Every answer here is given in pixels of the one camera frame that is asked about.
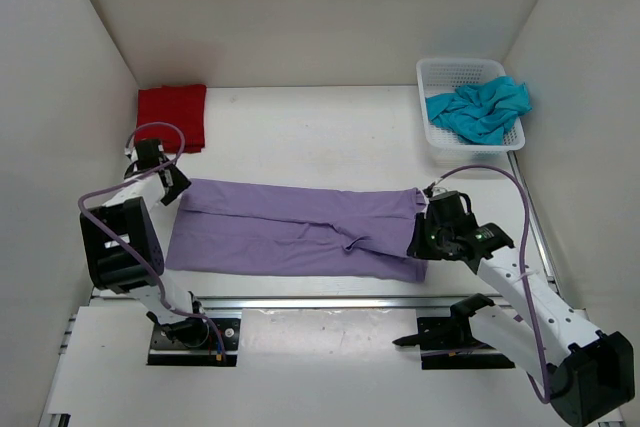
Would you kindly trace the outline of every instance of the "towel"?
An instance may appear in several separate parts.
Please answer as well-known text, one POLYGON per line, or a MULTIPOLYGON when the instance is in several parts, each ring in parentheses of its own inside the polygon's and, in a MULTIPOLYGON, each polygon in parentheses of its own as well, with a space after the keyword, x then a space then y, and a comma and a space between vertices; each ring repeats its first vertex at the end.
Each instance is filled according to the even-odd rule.
POLYGON ((359 276, 424 282, 407 257, 418 189, 345 192, 191 179, 165 266, 242 275, 359 276))
POLYGON ((484 85, 463 85, 454 94, 427 100, 429 120, 474 144, 502 145, 516 119, 531 110, 525 84, 498 77, 484 85))
MULTIPOLYGON (((168 122, 182 130, 185 152, 200 152, 204 148, 204 98, 205 85, 183 87, 162 86, 138 92, 138 126, 149 122, 168 122)), ((173 129, 149 127, 136 134, 136 142, 142 139, 159 138, 165 152, 175 153, 180 147, 180 138, 173 129)))

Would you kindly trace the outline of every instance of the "laundry basket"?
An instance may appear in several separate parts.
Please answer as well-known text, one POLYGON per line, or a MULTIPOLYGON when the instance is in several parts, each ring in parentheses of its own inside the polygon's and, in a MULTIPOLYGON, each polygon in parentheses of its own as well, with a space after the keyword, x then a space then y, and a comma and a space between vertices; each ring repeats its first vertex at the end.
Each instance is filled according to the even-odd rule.
POLYGON ((427 142, 436 154, 500 154, 518 150, 524 146, 524 132, 520 119, 503 138, 503 145, 470 144, 460 139, 458 134, 436 127, 429 121, 426 98, 438 94, 454 92, 466 84, 484 84, 505 75, 504 68, 494 60, 427 58, 416 65, 422 121, 427 142))

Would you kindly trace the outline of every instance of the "white wall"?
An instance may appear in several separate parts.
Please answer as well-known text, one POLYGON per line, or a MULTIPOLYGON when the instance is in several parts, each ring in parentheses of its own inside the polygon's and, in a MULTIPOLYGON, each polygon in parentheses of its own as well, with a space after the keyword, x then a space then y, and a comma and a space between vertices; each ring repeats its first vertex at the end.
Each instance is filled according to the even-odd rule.
POLYGON ((640 0, 540 0, 506 66, 533 97, 518 159, 569 300, 640 351, 640 0))
POLYGON ((90 292, 77 197, 116 180, 136 84, 89 0, 0 0, 0 425, 37 425, 90 292))
POLYGON ((143 86, 414 84, 426 55, 502 59, 535 0, 97 0, 143 86))

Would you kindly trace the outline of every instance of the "white panel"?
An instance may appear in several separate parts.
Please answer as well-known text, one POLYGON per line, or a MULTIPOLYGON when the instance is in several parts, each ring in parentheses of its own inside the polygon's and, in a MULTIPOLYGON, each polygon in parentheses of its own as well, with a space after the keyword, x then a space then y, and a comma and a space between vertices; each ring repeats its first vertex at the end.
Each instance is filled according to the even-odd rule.
MULTIPOLYGON (((425 188, 456 163, 428 154, 416 87, 209 89, 206 147, 178 165, 194 178, 343 190, 425 188)), ((510 170, 506 155, 485 163, 510 170)), ((514 185, 494 172, 465 172, 443 182, 473 199, 481 223, 513 239, 523 209, 514 185)), ((160 244, 169 245, 178 203, 151 212, 160 244)), ((530 236, 527 261, 542 270, 530 236)), ((178 272, 197 296, 465 295, 493 293, 462 262, 431 262, 423 284, 356 277, 256 277, 178 272)))
POLYGON ((391 345, 413 311, 252 314, 237 367, 148 367, 143 308, 83 308, 49 411, 69 427, 565 425, 521 370, 420 370, 391 345))
POLYGON ((535 0, 98 0, 144 86, 414 84, 426 55, 501 60, 535 0))
POLYGON ((0 411, 36 425, 86 299, 77 197, 113 182, 136 85, 89 0, 0 0, 0 411))
POLYGON ((636 351, 638 25, 640 0, 540 0, 506 62, 533 97, 518 158, 569 300, 636 351))

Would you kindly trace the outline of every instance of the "red cloth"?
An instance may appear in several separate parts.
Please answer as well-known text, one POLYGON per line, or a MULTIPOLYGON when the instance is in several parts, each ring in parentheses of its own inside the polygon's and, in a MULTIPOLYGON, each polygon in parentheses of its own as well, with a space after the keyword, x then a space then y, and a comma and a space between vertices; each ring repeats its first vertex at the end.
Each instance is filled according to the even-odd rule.
MULTIPOLYGON (((204 98, 207 87, 202 84, 183 87, 162 86, 138 91, 138 127, 149 122, 168 122, 182 130, 185 152, 200 152, 204 147, 204 98)), ((136 142, 159 138, 164 151, 175 153, 180 147, 178 133, 169 127, 148 127, 136 134, 136 142)))

